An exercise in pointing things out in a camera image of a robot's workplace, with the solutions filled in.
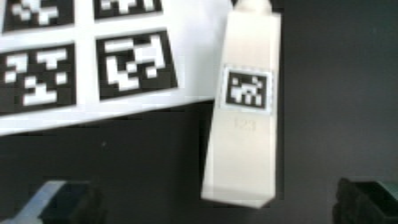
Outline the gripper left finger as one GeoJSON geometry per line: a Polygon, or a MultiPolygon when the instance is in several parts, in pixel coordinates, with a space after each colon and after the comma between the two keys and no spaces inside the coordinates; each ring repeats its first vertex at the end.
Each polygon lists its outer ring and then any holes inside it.
{"type": "Polygon", "coordinates": [[[88,181],[44,182],[1,224],[104,224],[102,195],[88,181]]]}

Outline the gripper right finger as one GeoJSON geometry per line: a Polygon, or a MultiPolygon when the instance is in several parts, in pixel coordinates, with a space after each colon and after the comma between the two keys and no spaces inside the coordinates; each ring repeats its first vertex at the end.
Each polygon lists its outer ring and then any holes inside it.
{"type": "Polygon", "coordinates": [[[337,182],[331,224],[398,224],[398,182],[337,182]]]}

